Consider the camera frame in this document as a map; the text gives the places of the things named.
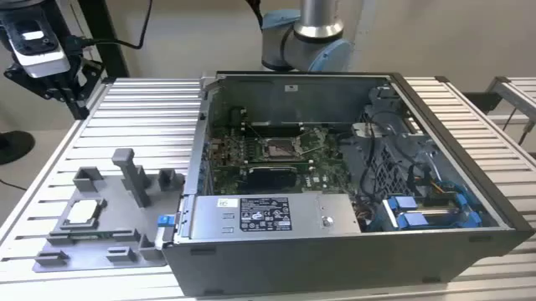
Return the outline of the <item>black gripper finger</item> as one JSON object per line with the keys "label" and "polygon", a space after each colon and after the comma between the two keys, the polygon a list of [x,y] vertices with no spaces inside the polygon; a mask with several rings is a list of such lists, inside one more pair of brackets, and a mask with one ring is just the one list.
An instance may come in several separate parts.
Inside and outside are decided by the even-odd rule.
{"label": "black gripper finger", "polygon": [[31,77],[23,67],[13,63],[4,71],[4,77],[44,99],[55,98],[55,76]]}
{"label": "black gripper finger", "polygon": [[80,58],[71,67],[67,77],[66,105],[75,120],[88,117],[87,100],[104,71],[102,62]]}

